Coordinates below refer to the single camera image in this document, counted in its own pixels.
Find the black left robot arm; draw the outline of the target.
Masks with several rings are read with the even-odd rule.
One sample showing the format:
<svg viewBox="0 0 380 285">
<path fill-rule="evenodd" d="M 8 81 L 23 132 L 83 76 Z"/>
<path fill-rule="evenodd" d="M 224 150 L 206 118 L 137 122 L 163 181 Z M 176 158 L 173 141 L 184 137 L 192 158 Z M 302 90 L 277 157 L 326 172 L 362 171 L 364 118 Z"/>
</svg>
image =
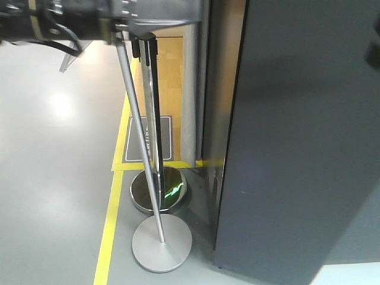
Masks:
<svg viewBox="0 0 380 285">
<path fill-rule="evenodd" d="M 1 41 L 34 43 L 79 56 L 85 40 L 113 43 L 112 1 L 1 1 Z"/>
</svg>

